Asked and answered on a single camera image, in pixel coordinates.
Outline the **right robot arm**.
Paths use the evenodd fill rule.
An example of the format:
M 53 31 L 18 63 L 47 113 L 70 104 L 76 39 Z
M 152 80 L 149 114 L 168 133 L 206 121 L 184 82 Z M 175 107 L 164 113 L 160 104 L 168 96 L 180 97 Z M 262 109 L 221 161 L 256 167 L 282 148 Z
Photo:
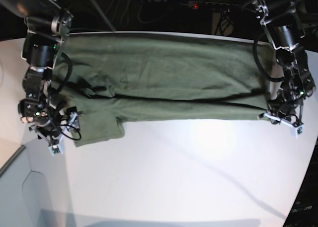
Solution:
M 65 101 L 51 104 L 53 94 L 64 86 L 61 83 L 57 89 L 51 88 L 52 71 L 58 59 L 63 58 L 68 66 L 64 82 L 71 76 L 73 65 L 62 52 L 62 46 L 68 38 L 73 16 L 58 0 L 0 0 L 0 3 L 23 18 L 27 26 L 21 57 L 28 69 L 22 81 L 25 98 L 18 104 L 20 119 L 30 124 L 29 130 L 46 140 L 53 152 L 61 152 L 65 130 L 79 130 L 78 114 L 75 108 L 63 112 Z

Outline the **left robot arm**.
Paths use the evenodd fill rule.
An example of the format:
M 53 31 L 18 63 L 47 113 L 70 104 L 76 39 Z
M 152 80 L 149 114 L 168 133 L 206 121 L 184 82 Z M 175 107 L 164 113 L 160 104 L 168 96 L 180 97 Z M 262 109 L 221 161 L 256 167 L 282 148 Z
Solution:
M 300 131 L 303 127 L 304 100 L 316 90 L 308 67 L 308 56 L 301 40 L 305 30 L 296 5 L 303 0 L 248 0 L 242 8 L 254 7 L 262 31 L 253 42 L 252 52 L 261 74 L 270 82 L 280 84 L 275 99 L 268 100 L 268 110 L 261 118 L 272 124 L 283 123 Z M 276 61 L 282 67 L 282 77 L 271 77 L 263 68 L 257 54 L 258 41 L 265 36 L 275 50 Z

